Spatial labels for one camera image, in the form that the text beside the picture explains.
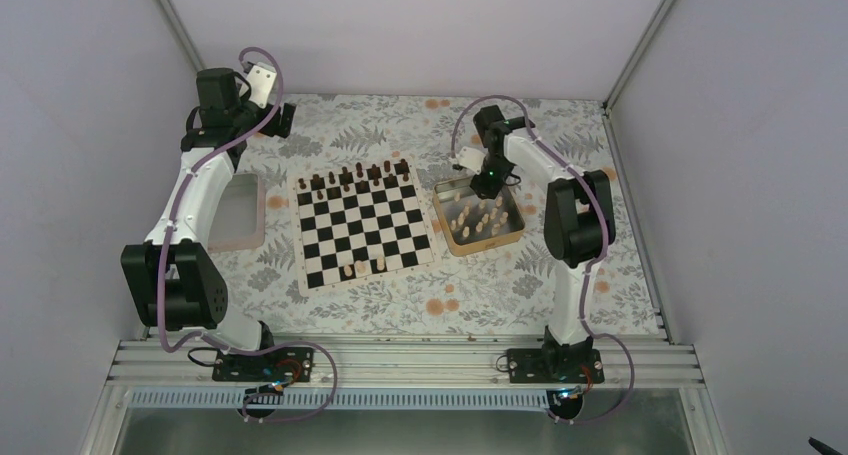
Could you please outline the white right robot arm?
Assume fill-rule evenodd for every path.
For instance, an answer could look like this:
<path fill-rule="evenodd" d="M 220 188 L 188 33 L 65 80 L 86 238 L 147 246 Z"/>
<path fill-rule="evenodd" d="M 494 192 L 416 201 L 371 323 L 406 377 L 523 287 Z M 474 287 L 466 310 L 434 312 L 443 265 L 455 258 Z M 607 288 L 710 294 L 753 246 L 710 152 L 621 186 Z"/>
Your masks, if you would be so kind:
<path fill-rule="evenodd" d="M 610 180 L 601 170 L 582 171 L 533 132 L 526 117 L 507 119 L 487 106 L 473 117 L 487 153 L 471 165 L 471 189 L 494 199 L 518 167 L 546 189 L 543 235 L 555 270 L 554 311 L 540 348 L 544 374 L 565 382 L 592 364 L 595 335 L 588 327 L 589 289 L 615 238 Z"/>

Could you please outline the pink tin lid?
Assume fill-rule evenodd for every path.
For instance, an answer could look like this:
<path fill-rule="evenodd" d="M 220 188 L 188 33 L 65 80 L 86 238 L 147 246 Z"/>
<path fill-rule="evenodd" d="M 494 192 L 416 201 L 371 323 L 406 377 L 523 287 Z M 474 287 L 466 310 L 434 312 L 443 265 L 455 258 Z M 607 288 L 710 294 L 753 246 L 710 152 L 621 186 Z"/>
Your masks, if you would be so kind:
<path fill-rule="evenodd" d="M 223 253 L 261 247 L 266 230 L 266 195 L 256 173 L 236 174 L 219 201 L 207 250 Z"/>

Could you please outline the aluminium rail frame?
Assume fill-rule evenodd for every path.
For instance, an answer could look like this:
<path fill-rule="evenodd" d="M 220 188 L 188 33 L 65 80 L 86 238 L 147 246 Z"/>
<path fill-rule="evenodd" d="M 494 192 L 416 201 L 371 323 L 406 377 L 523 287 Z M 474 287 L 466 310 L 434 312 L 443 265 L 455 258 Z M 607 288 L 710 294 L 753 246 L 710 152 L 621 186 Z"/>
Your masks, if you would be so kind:
<path fill-rule="evenodd" d="M 342 388 L 505 388 L 503 371 L 509 348 L 535 348 L 533 336 L 400 336 L 319 335 L 316 344 L 328 350 L 315 354 L 310 387 L 328 388 L 333 373 Z M 624 388 L 628 369 L 635 369 L 638 388 L 701 388 L 705 384 L 693 347 L 671 345 L 663 339 L 628 337 L 630 353 L 608 340 L 594 346 L 601 353 L 605 389 Z M 122 341 L 108 371 L 110 385 L 197 385 L 212 382 L 212 352 L 199 352 L 197 362 L 181 350 L 166 353 L 152 339 Z"/>

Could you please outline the gold metal tin tray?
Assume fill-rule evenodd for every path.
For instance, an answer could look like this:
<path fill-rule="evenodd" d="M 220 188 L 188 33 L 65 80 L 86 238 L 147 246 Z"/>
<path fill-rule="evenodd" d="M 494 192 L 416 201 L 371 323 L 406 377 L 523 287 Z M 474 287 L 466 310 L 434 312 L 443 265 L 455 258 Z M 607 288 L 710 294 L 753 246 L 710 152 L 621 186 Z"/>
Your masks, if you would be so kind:
<path fill-rule="evenodd" d="M 464 257 L 518 242 L 526 223 L 510 188 L 481 199 L 470 181 L 470 177 L 443 181 L 433 189 L 433 206 L 449 252 Z"/>

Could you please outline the black white chessboard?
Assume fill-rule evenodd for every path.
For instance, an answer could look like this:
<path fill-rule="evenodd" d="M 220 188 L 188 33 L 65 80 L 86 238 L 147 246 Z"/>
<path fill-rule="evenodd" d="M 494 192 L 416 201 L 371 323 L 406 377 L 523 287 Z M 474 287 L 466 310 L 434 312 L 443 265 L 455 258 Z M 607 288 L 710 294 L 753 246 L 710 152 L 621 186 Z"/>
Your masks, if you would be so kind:
<path fill-rule="evenodd" d="M 442 255 L 417 173 L 404 158 L 358 162 L 287 181 L 298 288 L 325 294 L 439 266 Z M 384 256 L 386 270 L 376 261 Z M 356 260 L 366 274 L 357 276 Z M 351 265 L 354 278 L 343 281 Z"/>

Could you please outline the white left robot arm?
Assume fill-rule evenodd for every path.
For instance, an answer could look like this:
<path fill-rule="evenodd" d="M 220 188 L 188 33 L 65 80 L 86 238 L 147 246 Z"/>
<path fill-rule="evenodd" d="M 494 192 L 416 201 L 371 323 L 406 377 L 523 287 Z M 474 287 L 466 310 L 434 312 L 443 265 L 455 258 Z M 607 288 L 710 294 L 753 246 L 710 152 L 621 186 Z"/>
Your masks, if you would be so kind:
<path fill-rule="evenodd" d="M 258 131 L 287 137 L 294 110 L 271 101 L 278 71 L 254 64 L 198 72 L 199 104 L 180 142 L 180 172 L 165 209 L 140 244 L 124 247 L 120 263 L 140 321 L 161 332 L 188 330 L 225 351 L 255 380 L 270 377 L 278 352 L 266 345 L 266 325 L 229 309 L 226 282 L 208 253 L 222 195 L 247 138 Z"/>

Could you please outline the floral patterned table mat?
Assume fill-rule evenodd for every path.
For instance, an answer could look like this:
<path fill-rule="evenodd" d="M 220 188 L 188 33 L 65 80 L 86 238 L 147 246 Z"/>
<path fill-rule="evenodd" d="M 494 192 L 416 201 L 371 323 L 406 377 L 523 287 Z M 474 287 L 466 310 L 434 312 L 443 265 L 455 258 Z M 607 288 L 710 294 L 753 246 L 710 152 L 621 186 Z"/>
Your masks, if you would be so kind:
<path fill-rule="evenodd" d="M 546 189 L 514 187 L 526 222 L 521 240 L 453 257 L 430 204 L 434 185 L 460 172 L 448 164 L 450 136 L 471 98 L 376 95 L 289 95 L 297 106 L 289 138 L 255 135 L 239 166 L 267 190 L 260 248 L 212 255 L 229 289 L 231 309 L 276 332 L 541 335 L 552 315 L 555 260 L 543 238 Z M 616 241 L 600 265 L 587 302 L 595 332 L 658 336 L 645 273 L 609 148 L 600 102 L 525 98 L 536 133 L 585 169 L 602 169 L 615 203 Z M 408 277 L 318 295 L 297 283 L 288 177 L 362 161 L 406 157 L 419 176 L 442 262 Z"/>

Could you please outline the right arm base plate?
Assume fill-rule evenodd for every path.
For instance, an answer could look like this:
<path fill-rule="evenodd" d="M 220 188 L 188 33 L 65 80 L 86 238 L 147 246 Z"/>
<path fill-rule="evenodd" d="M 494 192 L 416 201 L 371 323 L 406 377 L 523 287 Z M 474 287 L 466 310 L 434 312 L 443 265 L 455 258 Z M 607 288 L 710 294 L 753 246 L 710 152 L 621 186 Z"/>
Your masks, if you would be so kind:
<path fill-rule="evenodd" d="M 600 384 L 606 379 L 600 352 L 588 346 L 513 348 L 506 359 L 513 384 Z"/>

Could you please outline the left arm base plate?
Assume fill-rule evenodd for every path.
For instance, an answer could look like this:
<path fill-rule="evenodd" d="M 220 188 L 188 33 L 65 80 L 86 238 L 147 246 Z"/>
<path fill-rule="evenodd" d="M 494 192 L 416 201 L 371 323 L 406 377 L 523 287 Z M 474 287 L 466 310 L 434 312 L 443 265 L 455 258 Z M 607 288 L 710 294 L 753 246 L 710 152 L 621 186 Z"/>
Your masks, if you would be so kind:
<path fill-rule="evenodd" d="M 305 383 L 310 381 L 313 359 L 314 349 L 300 346 L 262 356 L 219 353 L 211 378 L 216 382 Z"/>

